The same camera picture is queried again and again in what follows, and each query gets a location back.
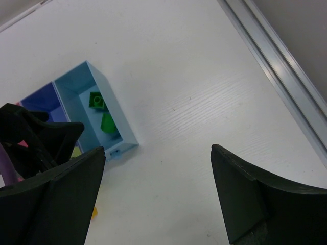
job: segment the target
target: purple object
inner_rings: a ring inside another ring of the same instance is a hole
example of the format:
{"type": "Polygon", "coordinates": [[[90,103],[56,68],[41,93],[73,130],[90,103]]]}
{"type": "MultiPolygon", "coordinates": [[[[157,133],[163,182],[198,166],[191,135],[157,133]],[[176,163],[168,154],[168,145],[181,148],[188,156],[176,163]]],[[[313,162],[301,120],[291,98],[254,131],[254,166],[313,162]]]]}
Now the purple object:
{"type": "Polygon", "coordinates": [[[18,182],[16,170],[6,150],[0,143],[0,173],[5,185],[12,185],[18,182]]]}

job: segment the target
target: green toy block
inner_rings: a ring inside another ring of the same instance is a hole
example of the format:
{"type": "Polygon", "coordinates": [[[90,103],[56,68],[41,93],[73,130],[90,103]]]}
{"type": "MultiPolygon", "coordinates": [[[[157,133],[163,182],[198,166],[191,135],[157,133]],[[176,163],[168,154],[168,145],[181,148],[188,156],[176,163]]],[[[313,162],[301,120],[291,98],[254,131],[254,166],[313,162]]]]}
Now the green toy block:
{"type": "Polygon", "coordinates": [[[107,110],[106,103],[104,102],[100,92],[90,92],[89,108],[107,110]]]}
{"type": "Polygon", "coordinates": [[[105,133],[114,133],[117,131],[117,127],[110,114],[103,113],[101,129],[105,133]]]}

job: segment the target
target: green cube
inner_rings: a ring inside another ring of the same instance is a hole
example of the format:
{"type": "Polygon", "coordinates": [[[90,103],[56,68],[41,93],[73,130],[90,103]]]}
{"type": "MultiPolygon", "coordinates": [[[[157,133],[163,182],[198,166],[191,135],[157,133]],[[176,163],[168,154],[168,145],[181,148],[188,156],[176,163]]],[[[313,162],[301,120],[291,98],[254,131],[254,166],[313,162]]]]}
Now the green cube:
{"type": "Polygon", "coordinates": [[[90,92],[89,108],[107,110],[106,103],[104,102],[100,92],[90,92]]]}

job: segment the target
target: dark blue compartment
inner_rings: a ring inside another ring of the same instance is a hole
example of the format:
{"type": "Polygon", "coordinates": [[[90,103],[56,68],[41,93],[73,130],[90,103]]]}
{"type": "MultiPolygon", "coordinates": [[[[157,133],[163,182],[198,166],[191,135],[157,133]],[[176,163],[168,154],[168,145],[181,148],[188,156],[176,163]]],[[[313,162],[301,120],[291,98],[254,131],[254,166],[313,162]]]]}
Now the dark blue compartment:
{"type": "Polygon", "coordinates": [[[48,122],[67,122],[64,110],[57,97],[52,83],[46,84],[21,101],[21,105],[29,111],[44,111],[49,114],[48,122]]]}
{"type": "Polygon", "coordinates": [[[82,152],[99,145],[111,151],[123,143],[118,130],[109,134],[101,130],[104,112],[89,108],[90,92],[98,92],[99,88],[86,62],[55,80],[54,85],[68,120],[80,121],[85,126],[79,138],[82,152]]]}

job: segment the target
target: gray wall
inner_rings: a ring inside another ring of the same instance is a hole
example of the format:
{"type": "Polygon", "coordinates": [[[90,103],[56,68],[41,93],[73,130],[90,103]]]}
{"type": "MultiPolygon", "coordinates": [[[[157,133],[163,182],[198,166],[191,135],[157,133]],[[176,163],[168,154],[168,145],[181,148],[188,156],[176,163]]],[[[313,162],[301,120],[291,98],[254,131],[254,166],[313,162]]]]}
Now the gray wall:
{"type": "Polygon", "coordinates": [[[0,26],[41,0],[0,0],[0,26]]]}
{"type": "Polygon", "coordinates": [[[253,0],[327,101],[327,0],[253,0]]]}

